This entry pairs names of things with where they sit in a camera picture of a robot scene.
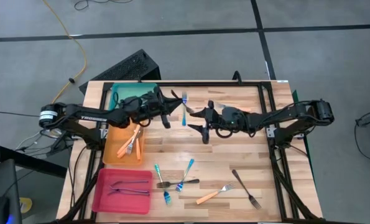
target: yellow cable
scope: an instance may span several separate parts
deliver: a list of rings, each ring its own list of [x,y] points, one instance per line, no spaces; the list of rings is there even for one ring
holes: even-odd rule
[[[74,39],[67,31],[65,25],[63,25],[62,21],[59,19],[58,15],[56,15],[55,11],[49,6],[49,4],[47,3],[46,0],[42,0],[44,2],[44,4],[50,9],[50,11],[56,16],[56,19],[58,19],[60,25],[62,25],[63,29],[65,30],[65,33],[67,35],[67,37],[71,40],[74,40],[74,42],[76,42],[76,44],[78,44],[78,46],[80,47],[83,55],[84,55],[84,67],[73,77],[74,81],[76,81],[76,79],[82,75],[82,73],[84,73],[85,69],[86,69],[86,54],[85,54],[85,51],[84,51],[84,48],[81,46],[81,44],[76,40]],[[62,93],[65,91],[65,89],[70,85],[71,83],[70,82],[67,82],[65,86],[63,86],[63,88],[60,90],[60,92],[56,95],[56,97],[52,100],[52,103],[54,103],[61,95]]]

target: gray floor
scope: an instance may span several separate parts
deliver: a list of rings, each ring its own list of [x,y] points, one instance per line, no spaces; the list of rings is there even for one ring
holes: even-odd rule
[[[73,8],[76,1],[49,2],[71,34],[256,27],[251,3],[246,0],[91,2],[81,12]],[[264,27],[370,24],[370,0],[257,3]],[[0,0],[0,37],[63,34],[42,1]],[[370,223],[370,161],[357,151],[353,137],[354,120],[370,111],[370,30],[267,33],[266,39],[277,79],[289,80],[300,99],[323,98],[333,107],[336,121],[308,137],[324,217]],[[268,77],[255,33],[87,39],[80,43],[88,56],[80,84],[139,49],[159,64],[165,80],[229,79],[235,70],[244,79]],[[0,111],[38,114],[82,65],[81,52],[69,40],[0,42]],[[82,99],[77,88],[70,88],[61,101],[81,103]],[[1,145],[16,147],[39,129],[37,123],[37,118],[0,114]],[[358,139],[370,155],[370,127],[360,129]],[[66,165],[68,153],[48,160]],[[29,175],[19,183],[21,195],[35,202],[26,223],[54,218],[62,184],[62,180],[42,174]]]

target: white label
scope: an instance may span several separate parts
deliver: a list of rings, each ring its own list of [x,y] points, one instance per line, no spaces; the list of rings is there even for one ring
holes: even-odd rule
[[[40,119],[53,119],[52,115],[41,115]]]
[[[93,117],[90,117],[90,116],[81,116],[81,119],[85,119],[85,120],[88,120],[88,121],[102,121],[102,122],[107,121],[107,119],[104,119],[104,118],[93,118]]]
[[[40,116],[42,116],[42,115],[58,116],[58,113],[54,112],[54,111],[43,111],[43,112],[40,113]]]

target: red tray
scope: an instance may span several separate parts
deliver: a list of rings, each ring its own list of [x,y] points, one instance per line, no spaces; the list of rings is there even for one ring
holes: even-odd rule
[[[119,180],[148,180],[148,183],[121,183],[115,187],[152,191],[152,172],[121,169],[101,169],[93,197],[92,211],[145,215],[150,210],[151,195],[111,194],[110,185]]]

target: silver fork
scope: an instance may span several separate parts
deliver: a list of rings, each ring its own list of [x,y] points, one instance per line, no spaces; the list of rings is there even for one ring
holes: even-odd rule
[[[130,153],[132,152],[132,147],[134,146],[134,141],[135,141],[135,139],[137,138],[137,136],[139,135],[140,132],[141,132],[141,130],[139,130],[136,133],[135,137],[131,140],[131,143],[129,143],[129,145],[127,146],[127,151],[126,151],[127,155],[130,155]]]
[[[223,186],[221,190],[217,190],[216,192],[210,193],[209,195],[206,195],[202,198],[197,199],[196,203],[197,203],[197,205],[199,205],[199,204],[207,201],[208,199],[218,195],[221,192],[225,192],[225,191],[228,191],[228,190],[232,189],[233,187],[234,187],[234,182],[230,182],[229,184],[226,184],[225,186]]]

